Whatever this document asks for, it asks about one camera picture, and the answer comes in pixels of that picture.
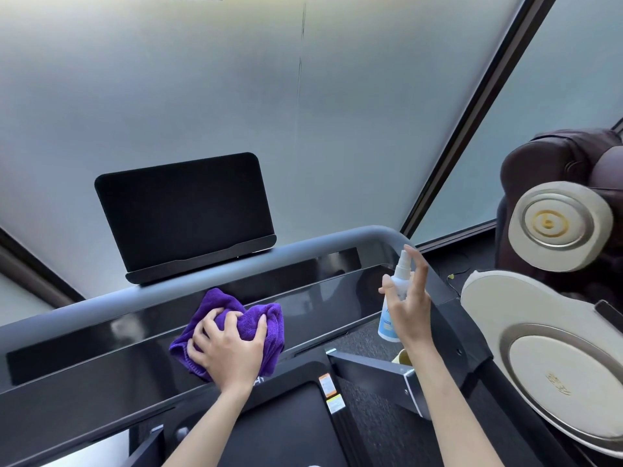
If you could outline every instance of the gold emblem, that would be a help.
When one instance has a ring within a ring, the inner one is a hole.
[[[563,385],[563,383],[560,380],[558,380],[557,376],[555,376],[551,372],[548,372],[547,374],[545,374],[545,376],[550,381],[550,383],[556,387],[556,389],[560,393],[562,393],[563,395],[571,396],[571,392]]]
[[[562,229],[560,229],[557,233],[546,232],[556,227],[556,221],[560,221]],[[534,218],[532,219],[532,228],[541,236],[545,236],[547,238],[557,238],[569,230],[569,221],[558,211],[542,210],[534,215]]]

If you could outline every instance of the person's right hand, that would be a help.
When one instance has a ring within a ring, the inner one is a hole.
[[[411,272],[411,284],[404,301],[398,299],[396,285],[389,275],[383,275],[383,287],[379,293],[387,298],[387,309],[394,330],[405,347],[430,345],[431,335],[431,296],[425,289],[428,263],[417,250],[409,245],[404,249],[416,264]]]
[[[190,358],[207,370],[221,393],[249,396],[262,364],[267,331],[266,315],[260,317],[255,338],[243,341],[237,327],[238,317],[242,313],[227,313],[224,330],[220,330],[214,318],[222,311],[223,308],[213,309],[199,321],[186,349]],[[193,343],[203,353],[197,351]]]

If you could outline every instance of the spray bottle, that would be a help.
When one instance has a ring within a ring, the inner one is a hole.
[[[398,298],[405,300],[407,298],[407,290],[409,290],[411,277],[411,256],[407,251],[403,250],[400,254],[400,260],[392,275],[391,279],[396,285],[396,293]],[[394,325],[389,317],[387,310],[387,297],[383,300],[383,311],[381,312],[381,321],[379,322],[379,336],[389,342],[400,342],[398,335],[394,331]]]

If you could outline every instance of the cleaning cloth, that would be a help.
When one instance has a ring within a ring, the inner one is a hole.
[[[201,301],[201,305],[199,305],[199,309],[188,323],[188,326],[184,328],[181,336],[171,343],[169,347],[171,355],[180,361],[191,374],[195,374],[207,382],[212,381],[206,369],[193,361],[188,356],[186,349],[188,340],[192,338],[195,326],[214,308],[225,308],[225,311],[214,319],[216,326],[220,330],[224,328],[227,313],[230,311],[243,313],[242,316],[238,317],[238,333],[240,333],[240,338],[245,341],[253,340],[261,315],[266,315],[266,340],[264,341],[264,354],[258,375],[260,377],[271,376],[275,371],[279,354],[284,350],[284,315],[281,312],[281,306],[278,303],[269,303],[268,305],[255,305],[245,310],[244,306],[236,298],[223,293],[218,288],[207,291],[206,296]]]

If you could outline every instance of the forearm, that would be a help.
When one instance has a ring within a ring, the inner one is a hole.
[[[216,467],[249,393],[222,393],[163,467]]]
[[[430,343],[406,349],[424,392],[444,466],[501,466],[435,346]]]

